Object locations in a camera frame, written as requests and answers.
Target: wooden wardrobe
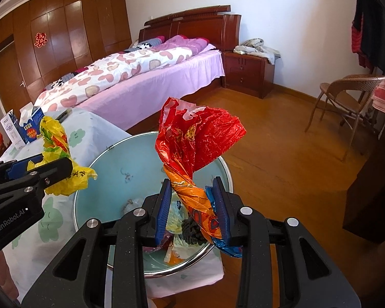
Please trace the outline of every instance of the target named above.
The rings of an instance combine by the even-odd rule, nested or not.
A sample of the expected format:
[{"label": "wooden wardrobe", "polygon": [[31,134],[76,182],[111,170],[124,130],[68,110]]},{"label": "wooden wardrobe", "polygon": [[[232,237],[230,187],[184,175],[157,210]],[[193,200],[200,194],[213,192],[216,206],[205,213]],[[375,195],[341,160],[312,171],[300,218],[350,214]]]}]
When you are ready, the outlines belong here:
[{"label": "wooden wardrobe", "polygon": [[49,83],[130,44],[125,0],[29,0],[0,19],[5,111],[18,115]]}]

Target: wooden nightstand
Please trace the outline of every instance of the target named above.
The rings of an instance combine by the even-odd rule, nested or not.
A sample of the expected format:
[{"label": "wooden nightstand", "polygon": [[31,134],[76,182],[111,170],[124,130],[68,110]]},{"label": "wooden nightstand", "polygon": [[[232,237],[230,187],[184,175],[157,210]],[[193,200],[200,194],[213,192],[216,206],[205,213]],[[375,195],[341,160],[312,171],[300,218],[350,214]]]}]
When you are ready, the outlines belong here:
[{"label": "wooden nightstand", "polygon": [[225,53],[225,87],[264,98],[274,85],[274,65],[267,58]]}]

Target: silver bolt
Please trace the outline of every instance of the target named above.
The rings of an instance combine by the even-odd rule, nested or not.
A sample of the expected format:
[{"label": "silver bolt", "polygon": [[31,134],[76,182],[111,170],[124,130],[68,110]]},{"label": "silver bolt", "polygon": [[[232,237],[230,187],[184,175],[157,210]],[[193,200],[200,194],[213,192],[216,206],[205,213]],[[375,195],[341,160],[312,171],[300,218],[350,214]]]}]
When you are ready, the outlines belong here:
[{"label": "silver bolt", "polygon": [[145,210],[144,210],[144,209],[135,209],[135,210],[133,211],[133,214],[134,214],[135,216],[143,216],[143,215],[145,214]]},{"label": "silver bolt", "polygon": [[289,218],[287,221],[286,221],[291,227],[296,227],[299,225],[299,221],[295,218]]},{"label": "silver bolt", "polygon": [[90,219],[87,221],[87,227],[88,228],[94,228],[99,225],[99,221],[97,219]]},{"label": "silver bolt", "polygon": [[253,209],[251,207],[241,207],[240,212],[244,215],[251,215],[253,213]]}]

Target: wooden headboard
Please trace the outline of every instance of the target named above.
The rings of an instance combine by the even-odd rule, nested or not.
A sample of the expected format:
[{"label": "wooden headboard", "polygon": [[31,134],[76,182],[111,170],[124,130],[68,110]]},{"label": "wooden headboard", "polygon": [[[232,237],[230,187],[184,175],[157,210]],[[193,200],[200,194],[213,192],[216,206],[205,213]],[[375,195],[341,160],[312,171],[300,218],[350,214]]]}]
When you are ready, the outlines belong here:
[{"label": "wooden headboard", "polygon": [[219,50],[232,51],[238,45],[241,15],[218,14],[229,11],[231,6],[211,6],[154,18],[145,22],[144,26],[148,27],[140,30],[138,41],[156,36],[168,40],[180,34],[188,38],[204,37]]}]

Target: black scrubber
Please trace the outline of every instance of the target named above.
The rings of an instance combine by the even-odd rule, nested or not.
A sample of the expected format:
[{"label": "black scrubber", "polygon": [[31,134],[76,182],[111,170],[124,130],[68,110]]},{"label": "black scrubber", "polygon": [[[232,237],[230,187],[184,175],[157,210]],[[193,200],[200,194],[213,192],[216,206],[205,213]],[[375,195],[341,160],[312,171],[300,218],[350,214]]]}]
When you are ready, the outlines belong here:
[{"label": "black scrubber", "polygon": [[193,218],[189,217],[188,219],[184,219],[181,228],[183,231],[183,239],[188,244],[198,244],[201,246],[207,242],[201,233],[201,228]]}]

